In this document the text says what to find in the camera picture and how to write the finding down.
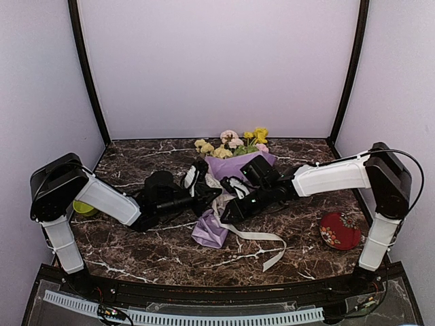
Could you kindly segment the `pink rose flower stem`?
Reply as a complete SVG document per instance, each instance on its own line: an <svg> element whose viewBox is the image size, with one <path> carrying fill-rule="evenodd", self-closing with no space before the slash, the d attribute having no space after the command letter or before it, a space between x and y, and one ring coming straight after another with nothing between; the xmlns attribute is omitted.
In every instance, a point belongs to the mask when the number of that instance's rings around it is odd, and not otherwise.
<svg viewBox="0 0 435 326"><path fill-rule="evenodd" d="M225 130L221 133L221 144L233 153L233 156L242 156L257 151L269 152L266 144L248 145L247 141L243 138L243 134L239 136L233 130Z"/></svg>

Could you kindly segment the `pink purple wrapping paper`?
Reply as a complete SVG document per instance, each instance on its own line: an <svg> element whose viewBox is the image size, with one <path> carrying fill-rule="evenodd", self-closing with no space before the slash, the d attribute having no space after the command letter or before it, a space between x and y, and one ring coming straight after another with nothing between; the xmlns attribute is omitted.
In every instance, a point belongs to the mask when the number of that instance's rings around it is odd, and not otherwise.
<svg viewBox="0 0 435 326"><path fill-rule="evenodd" d="M209 171L205 176L207 185L218 187L223 190L223 193L212 202L211 208L205 211L196 223L192 232L192 238L195 242L204 247L220 249L223 247L229 232L244 240L281 240L275 234L242 232L235 228L233 222L222 221L224 209L230 200L244 198L252 191L254 185L243 176L241 168L256 157L264 158L270 165L274 165L277 160L274 155L267 151L256 151L226 159L205 158L209 165Z"/></svg>

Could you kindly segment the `yellow fuzzy poppy stem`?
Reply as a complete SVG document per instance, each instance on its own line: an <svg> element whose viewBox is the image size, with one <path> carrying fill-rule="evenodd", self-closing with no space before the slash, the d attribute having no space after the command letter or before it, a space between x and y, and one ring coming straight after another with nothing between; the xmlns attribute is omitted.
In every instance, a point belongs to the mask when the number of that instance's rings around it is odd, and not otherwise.
<svg viewBox="0 0 435 326"><path fill-rule="evenodd" d="M248 145L267 144L269 131L267 128L257 127L253 132L244 132L243 138Z"/></svg>

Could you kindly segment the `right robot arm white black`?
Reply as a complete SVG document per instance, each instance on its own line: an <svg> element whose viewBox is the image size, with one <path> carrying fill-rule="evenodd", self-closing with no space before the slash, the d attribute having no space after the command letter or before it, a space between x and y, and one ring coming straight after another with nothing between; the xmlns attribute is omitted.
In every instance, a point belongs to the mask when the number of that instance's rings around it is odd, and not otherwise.
<svg viewBox="0 0 435 326"><path fill-rule="evenodd" d="M360 255L355 274L347 279L347 289L360 295L373 283L376 271L399 226L410 211L412 177L384 143L349 158L327 163L305 164L279 172L262 156L241 168L253 187L244 194L237 187L237 197L226 205L220 221L225 224L244 221L270 204L297 200L313 194L343 189L371 189L376 202L375 216Z"/></svg>

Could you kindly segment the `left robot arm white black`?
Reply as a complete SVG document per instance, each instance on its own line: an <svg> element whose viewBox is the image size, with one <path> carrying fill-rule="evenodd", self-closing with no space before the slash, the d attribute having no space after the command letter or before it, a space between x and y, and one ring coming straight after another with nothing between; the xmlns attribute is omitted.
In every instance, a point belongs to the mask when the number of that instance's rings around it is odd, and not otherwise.
<svg viewBox="0 0 435 326"><path fill-rule="evenodd" d="M186 210L200 217L222 193L207 184L208 168L206 161L195 161L181 183L169 171L158 170L129 196L89 171L78 155L68 153L31 175L30 218L42 225L61 268L70 274L70 286L89 296L96 282L83 271L86 267L68 222L68 208L85 216L101 211L137 232L156 226L161 217Z"/></svg>

